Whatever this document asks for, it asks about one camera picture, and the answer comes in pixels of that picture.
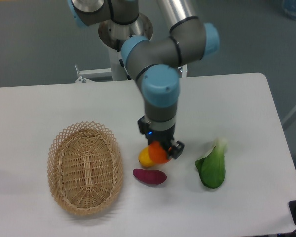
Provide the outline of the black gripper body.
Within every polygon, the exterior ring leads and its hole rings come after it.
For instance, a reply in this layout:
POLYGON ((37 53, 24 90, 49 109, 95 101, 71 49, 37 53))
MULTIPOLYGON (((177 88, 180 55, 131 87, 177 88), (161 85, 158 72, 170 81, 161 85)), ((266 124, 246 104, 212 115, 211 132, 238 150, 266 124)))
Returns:
POLYGON ((158 141, 162 148, 169 148, 171 140, 174 140, 175 122, 171 120, 167 122, 150 121, 145 116, 138 120, 139 132, 146 139, 152 138, 158 141))

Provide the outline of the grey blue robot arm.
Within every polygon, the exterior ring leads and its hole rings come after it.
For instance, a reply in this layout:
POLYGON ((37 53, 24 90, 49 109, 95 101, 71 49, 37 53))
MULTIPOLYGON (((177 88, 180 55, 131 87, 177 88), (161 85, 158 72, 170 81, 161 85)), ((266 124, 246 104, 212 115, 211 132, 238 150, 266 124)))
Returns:
POLYGON ((169 36, 151 42, 140 20, 136 0, 70 0, 68 6, 78 25, 107 23, 106 45, 121 55, 120 65, 144 100, 145 114, 138 127, 148 143, 158 142, 167 159, 176 159, 184 144, 174 139, 180 93, 178 68, 216 52, 217 29, 203 23, 189 0, 160 0, 158 6, 169 36))

